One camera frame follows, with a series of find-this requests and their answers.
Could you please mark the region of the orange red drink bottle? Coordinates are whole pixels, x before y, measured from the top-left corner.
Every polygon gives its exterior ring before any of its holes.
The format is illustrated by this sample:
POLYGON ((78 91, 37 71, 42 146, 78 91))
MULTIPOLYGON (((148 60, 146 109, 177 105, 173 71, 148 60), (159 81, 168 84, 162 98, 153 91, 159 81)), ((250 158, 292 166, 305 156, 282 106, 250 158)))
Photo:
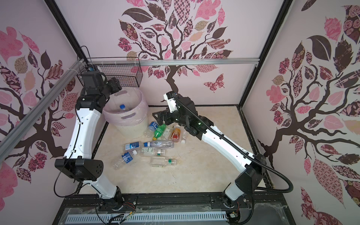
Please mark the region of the orange red drink bottle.
POLYGON ((171 135, 171 141, 174 143, 178 143, 180 141, 180 137, 181 137, 181 128, 179 125, 176 125, 171 135))

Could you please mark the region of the clear ribbed bottle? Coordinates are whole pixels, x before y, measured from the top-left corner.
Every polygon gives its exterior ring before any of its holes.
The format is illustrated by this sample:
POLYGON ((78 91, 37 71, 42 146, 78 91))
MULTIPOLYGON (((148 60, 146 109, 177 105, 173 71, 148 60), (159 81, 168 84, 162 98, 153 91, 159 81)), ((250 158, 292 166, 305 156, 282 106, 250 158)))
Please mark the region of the clear ribbed bottle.
POLYGON ((186 137, 187 137, 187 131, 184 130, 182 132, 182 135, 181 135, 181 144, 185 144, 186 143, 186 137))

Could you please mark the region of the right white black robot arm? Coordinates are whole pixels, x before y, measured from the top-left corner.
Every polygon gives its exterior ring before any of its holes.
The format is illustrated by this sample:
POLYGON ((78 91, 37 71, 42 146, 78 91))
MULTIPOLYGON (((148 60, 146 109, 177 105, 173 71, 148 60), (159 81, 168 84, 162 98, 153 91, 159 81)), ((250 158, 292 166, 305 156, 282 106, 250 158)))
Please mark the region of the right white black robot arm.
POLYGON ((209 144, 221 153, 240 173, 222 193, 222 201, 228 208, 232 208, 239 197, 252 195, 265 175, 265 158, 261 154, 253 154, 227 136, 215 124, 204 116, 200 116, 194 102, 189 97, 183 97, 174 92, 164 94, 164 101, 168 107, 153 113, 158 123, 177 125, 192 136, 209 144))

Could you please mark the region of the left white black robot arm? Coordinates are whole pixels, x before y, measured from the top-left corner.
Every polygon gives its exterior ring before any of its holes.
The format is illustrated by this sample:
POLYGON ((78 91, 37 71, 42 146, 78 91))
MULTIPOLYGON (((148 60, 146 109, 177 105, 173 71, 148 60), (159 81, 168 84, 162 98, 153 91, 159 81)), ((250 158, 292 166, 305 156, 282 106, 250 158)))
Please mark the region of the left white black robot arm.
POLYGON ((84 87, 76 101, 76 124, 66 152, 55 161, 55 167, 67 177, 95 189, 100 199, 122 206, 120 189, 103 173, 104 163, 92 157, 96 126, 110 96, 122 90, 116 78, 107 79, 98 70, 82 75, 84 87))

